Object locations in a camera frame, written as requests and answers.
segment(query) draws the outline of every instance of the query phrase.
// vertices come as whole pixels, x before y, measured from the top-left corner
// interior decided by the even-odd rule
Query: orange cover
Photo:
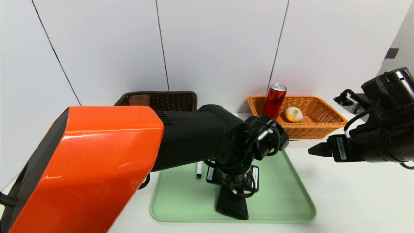
[[[10,232],[106,232],[154,166],[163,131],[149,107],[71,107]]]

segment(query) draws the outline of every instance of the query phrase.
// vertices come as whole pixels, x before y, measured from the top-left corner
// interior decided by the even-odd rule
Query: brown wicker basket
[[[115,106],[128,106],[129,98],[133,95],[149,95],[151,108],[156,111],[186,111],[197,110],[197,95],[191,91],[160,92],[140,91],[125,93]]]

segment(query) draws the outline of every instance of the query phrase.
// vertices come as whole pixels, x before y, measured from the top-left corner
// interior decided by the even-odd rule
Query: can lid
[[[278,84],[278,83],[272,84],[270,86],[270,88],[272,88],[273,90],[276,90],[276,91],[282,91],[282,92],[286,91],[286,87],[283,86],[282,84]]]

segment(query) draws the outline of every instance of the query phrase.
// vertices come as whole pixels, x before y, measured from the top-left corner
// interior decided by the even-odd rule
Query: wicker basket
[[[248,103],[254,116],[263,113],[265,102],[265,95],[249,97]],[[302,111],[302,122],[290,123],[282,117],[288,107],[297,107]],[[347,123],[347,120],[328,103],[313,96],[286,96],[280,112],[277,121],[283,126],[290,138],[324,138]]]
[[[134,95],[149,95],[151,108],[156,111],[186,111],[197,110],[197,95],[191,91],[179,92],[160,92],[160,91],[140,91],[124,94],[115,106],[129,105],[129,98]]]

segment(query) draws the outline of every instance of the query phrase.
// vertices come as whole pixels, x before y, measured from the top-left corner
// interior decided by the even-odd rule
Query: label sticker
[[[259,168],[258,167],[253,167],[252,175],[253,175],[253,179],[254,179],[255,184],[256,184],[255,188],[257,189],[258,184],[259,184]]]
[[[208,168],[208,173],[207,173],[207,180],[212,180],[213,179],[213,174],[214,174],[214,168],[209,167]]]
[[[345,153],[344,141],[342,140],[341,137],[337,137],[337,143],[338,143],[339,155],[341,156],[341,159],[347,160],[347,154]]]

